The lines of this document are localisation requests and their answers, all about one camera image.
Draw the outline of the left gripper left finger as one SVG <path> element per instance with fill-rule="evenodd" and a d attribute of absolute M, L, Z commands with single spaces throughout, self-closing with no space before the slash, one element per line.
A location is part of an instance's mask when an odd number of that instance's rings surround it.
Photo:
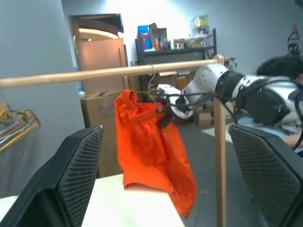
<path fill-rule="evenodd" d="M 0 221 L 0 227 L 81 227 L 95 184 L 103 127 L 66 137 Z"/>

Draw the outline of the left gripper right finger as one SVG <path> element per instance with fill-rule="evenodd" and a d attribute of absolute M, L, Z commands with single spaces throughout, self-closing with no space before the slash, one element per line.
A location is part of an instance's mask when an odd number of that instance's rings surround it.
<path fill-rule="evenodd" d="M 228 132 L 268 227 L 303 227 L 303 159 L 271 133 L 237 124 Z"/>

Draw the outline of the green wire hanger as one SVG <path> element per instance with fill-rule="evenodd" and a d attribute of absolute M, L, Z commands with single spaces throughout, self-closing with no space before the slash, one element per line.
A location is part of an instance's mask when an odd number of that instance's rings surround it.
<path fill-rule="evenodd" d="M 151 75 L 151 78 L 148 82 L 148 86 L 147 86 L 147 89 L 146 90 L 142 90 L 142 91 L 139 91 L 139 90 L 136 90 L 135 92 L 137 94 L 142 94 L 142 95 L 147 95 L 149 100 L 152 101 L 153 103 L 157 103 L 157 101 L 154 99 L 152 93 L 151 93 L 151 82 L 153 81 L 155 75 L 156 75 L 156 68 L 153 64 L 150 64 L 150 66 L 152 67 L 152 75 Z"/>

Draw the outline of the orange cloth garment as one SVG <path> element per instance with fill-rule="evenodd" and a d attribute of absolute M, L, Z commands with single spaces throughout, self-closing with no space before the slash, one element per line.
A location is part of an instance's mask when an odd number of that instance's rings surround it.
<path fill-rule="evenodd" d="M 188 218 L 196 201 L 196 181 L 177 126 L 159 128 L 160 103 L 139 103 L 133 90 L 115 100 L 118 162 L 125 188 L 144 185 L 166 192 L 178 214 Z"/>

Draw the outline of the small cardboard box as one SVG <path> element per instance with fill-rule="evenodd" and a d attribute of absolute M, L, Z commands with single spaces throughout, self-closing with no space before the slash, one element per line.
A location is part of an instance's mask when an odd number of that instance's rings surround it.
<path fill-rule="evenodd" d="M 214 113 L 210 107 L 199 107 L 194 111 L 194 123 L 199 127 L 208 127 L 213 125 Z"/>

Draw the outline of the black metal shelf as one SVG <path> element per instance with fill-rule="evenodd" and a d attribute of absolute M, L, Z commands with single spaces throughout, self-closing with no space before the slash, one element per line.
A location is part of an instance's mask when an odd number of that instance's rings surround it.
<path fill-rule="evenodd" d="M 210 41 L 210 44 L 208 44 L 206 47 L 144 52 L 141 39 L 135 39 L 137 54 L 136 61 L 138 65 L 147 65 L 158 63 L 174 63 L 181 61 L 208 60 L 217 54 L 217 39 L 215 28 L 213 28 L 211 34 L 206 38 L 206 41 Z"/>

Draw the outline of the large cardboard box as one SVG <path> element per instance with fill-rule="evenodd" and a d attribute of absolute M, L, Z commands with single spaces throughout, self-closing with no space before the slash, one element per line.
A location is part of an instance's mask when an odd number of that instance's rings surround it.
<path fill-rule="evenodd" d="M 122 173 L 117 160 L 115 94 L 94 94 L 80 98 L 85 126 L 87 128 L 101 125 L 103 142 L 98 161 L 99 178 Z"/>

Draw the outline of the blue box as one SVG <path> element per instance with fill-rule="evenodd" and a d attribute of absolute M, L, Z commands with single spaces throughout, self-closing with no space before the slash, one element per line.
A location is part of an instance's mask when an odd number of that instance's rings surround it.
<path fill-rule="evenodd" d="M 138 26 L 137 36 L 138 39 L 141 40 L 142 47 L 144 50 L 148 50 L 152 48 L 150 30 L 148 25 Z"/>

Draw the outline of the open cardboard box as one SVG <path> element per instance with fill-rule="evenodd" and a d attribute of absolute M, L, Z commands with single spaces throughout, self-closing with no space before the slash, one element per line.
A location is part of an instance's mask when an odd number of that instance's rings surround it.
<path fill-rule="evenodd" d="M 168 48 L 167 29 L 158 28 L 155 23 L 149 24 L 149 32 L 152 47 L 155 51 L 162 51 Z"/>

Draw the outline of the brown door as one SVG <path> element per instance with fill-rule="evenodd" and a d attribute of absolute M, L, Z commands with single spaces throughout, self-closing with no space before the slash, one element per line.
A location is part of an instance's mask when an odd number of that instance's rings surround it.
<path fill-rule="evenodd" d="M 70 16 L 69 22 L 80 71 L 128 66 L 120 14 Z"/>

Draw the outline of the clear plastic storage box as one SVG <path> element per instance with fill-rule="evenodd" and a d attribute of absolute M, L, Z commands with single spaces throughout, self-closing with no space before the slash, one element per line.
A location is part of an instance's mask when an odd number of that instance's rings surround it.
<path fill-rule="evenodd" d="M 202 38 L 209 35 L 208 15 L 194 17 L 191 22 L 191 38 Z"/>

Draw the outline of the wooden clothes rack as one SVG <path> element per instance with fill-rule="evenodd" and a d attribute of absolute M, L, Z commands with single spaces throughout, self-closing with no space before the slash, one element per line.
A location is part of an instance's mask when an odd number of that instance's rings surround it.
<path fill-rule="evenodd" d="M 68 83 L 86 79 L 118 78 L 122 76 L 147 75 L 156 72 L 173 70 L 195 70 L 206 64 L 219 63 L 224 65 L 227 58 L 216 55 L 212 60 L 184 61 L 176 63 L 162 63 L 134 67 L 112 68 L 104 70 L 59 73 L 40 76 L 0 79 L 0 89 L 32 87 L 38 85 Z M 215 173 L 216 173 L 216 226 L 227 227 L 226 208 L 226 131 L 225 109 L 217 98 L 214 99 L 214 132 L 215 132 Z"/>

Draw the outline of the person with dark hair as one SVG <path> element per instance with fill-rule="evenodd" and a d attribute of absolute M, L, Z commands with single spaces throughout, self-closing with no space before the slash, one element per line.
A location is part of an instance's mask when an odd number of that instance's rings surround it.
<path fill-rule="evenodd" d="M 285 55 L 269 59 L 258 67 L 256 74 L 258 76 L 272 77 L 285 76 L 303 84 L 303 58 Z M 249 117 L 240 118 L 238 124 L 279 136 L 290 149 L 293 149 L 300 137 L 299 130 L 294 127 L 266 126 L 261 123 L 256 123 Z"/>

